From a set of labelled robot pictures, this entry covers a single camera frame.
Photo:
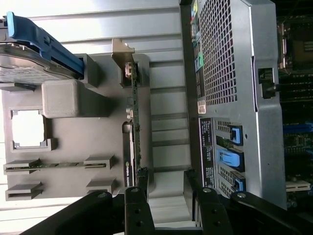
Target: metal grille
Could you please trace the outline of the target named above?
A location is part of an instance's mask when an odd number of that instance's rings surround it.
[[[219,131],[224,131],[224,132],[230,132],[228,125],[230,125],[231,122],[228,121],[215,121],[215,126],[216,129]]]
[[[237,101],[230,0],[208,0],[200,13],[207,105]]]
[[[233,183],[233,177],[231,176],[231,173],[226,170],[225,168],[223,168],[221,165],[219,165],[219,174],[226,179],[230,184],[234,184]]]
[[[226,184],[224,184],[223,181],[221,181],[220,179],[219,179],[219,187],[223,191],[223,193],[225,193],[228,197],[230,197],[231,194],[234,192],[233,189],[231,189]]]

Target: screw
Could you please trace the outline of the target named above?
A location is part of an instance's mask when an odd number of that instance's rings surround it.
[[[237,194],[237,197],[240,197],[240,198],[245,198],[245,197],[246,197],[246,195],[245,195],[244,193],[242,193],[242,192],[241,192],[241,193],[238,193],[238,194]]]
[[[99,194],[98,197],[106,197],[108,194],[106,192],[103,192],[102,194]]]
[[[209,188],[204,188],[204,189],[203,189],[203,192],[211,192],[211,189],[209,189]]]
[[[139,189],[134,188],[134,189],[132,189],[132,191],[131,191],[131,192],[139,192]]]

